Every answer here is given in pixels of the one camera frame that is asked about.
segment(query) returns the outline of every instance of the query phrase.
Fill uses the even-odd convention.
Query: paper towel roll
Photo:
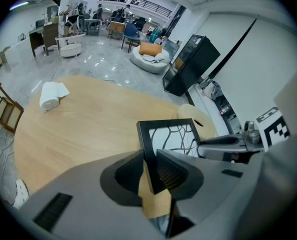
[[[45,82],[39,99],[39,106],[49,111],[59,105],[59,98],[68,95],[70,92],[64,84],[57,82]]]

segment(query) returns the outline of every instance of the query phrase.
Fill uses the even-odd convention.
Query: black picture frame
[[[153,150],[152,140],[149,131],[151,129],[168,128],[183,125],[191,126],[196,143],[199,144],[201,142],[201,139],[191,118],[138,121],[136,124],[139,144],[140,148],[144,152],[146,171],[148,172],[147,180],[149,183],[150,191],[155,195],[165,190],[166,187],[162,183],[160,176],[158,174],[157,158]]]

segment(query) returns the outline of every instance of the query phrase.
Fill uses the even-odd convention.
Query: orange pillow
[[[147,54],[151,56],[156,56],[162,52],[162,45],[148,43],[148,42],[141,42],[139,47],[139,54]]]

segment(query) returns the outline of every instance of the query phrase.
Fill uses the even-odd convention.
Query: ceiling light
[[[29,3],[29,2],[21,2],[21,3],[17,4],[17,5],[13,5],[12,7],[9,8],[9,10],[13,10],[13,9],[15,9],[15,8],[17,8],[17,7],[20,7],[20,6],[25,6],[25,5],[27,5],[28,3]]]

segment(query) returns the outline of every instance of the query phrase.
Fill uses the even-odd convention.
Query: black stripe on wall
[[[228,60],[231,58],[231,56],[235,53],[235,51],[239,48],[240,44],[243,42],[244,38],[248,35],[248,33],[250,32],[251,28],[253,27],[254,23],[257,21],[257,19],[255,19],[253,21],[253,23],[249,26],[249,28],[246,30],[246,32],[244,33],[244,35],[240,38],[240,40],[238,40],[238,42],[234,45],[234,47],[232,48],[232,50],[229,51],[229,53],[224,57],[224,59],[214,68],[214,70],[209,74],[209,77],[211,79],[213,79],[218,72],[224,67],[224,65],[226,64],[226,62],[228,62]]]

